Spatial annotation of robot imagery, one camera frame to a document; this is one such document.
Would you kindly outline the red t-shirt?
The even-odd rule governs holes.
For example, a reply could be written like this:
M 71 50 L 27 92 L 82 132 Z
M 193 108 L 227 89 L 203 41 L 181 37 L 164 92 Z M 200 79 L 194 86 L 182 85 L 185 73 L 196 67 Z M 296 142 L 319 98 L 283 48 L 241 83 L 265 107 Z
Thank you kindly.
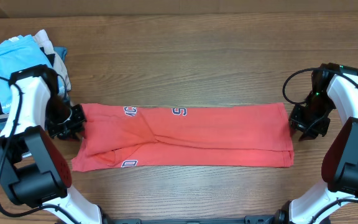
M 73 170 L 136 166 L 290 167 L 282 103 L 228 108 L 83 105 L 85 133 Z

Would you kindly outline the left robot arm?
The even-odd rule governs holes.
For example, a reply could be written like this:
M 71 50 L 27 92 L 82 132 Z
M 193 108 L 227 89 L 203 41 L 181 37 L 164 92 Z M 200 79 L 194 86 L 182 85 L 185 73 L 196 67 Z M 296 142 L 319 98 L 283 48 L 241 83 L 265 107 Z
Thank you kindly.
M 86 121 L 82 106 L 59 97 L 58 75 L 46 65 L 5 81 L 12 106 L 0 133 L 0 212 L 15 218 L 46 210 L 62 223 L 110 223 L 100 206 L 74 188 L 68 163 L 52 141 L 78 139 Z

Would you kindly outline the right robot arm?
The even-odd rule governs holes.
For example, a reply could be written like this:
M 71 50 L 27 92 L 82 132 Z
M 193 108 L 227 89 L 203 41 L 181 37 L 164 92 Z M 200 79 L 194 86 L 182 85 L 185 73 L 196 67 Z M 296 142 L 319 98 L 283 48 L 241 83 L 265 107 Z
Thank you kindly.
M 303 101 L 293 103 L 290 128 L 302 133 L 302 141 L 325 136 L 332 110 L 337 110 L 342 128 L 324 156 L 321 180 L 267 223 L 329 223 L 336 210 L 358 204 L 358 68 L 323 63 L 308 71 L 312 89 Z

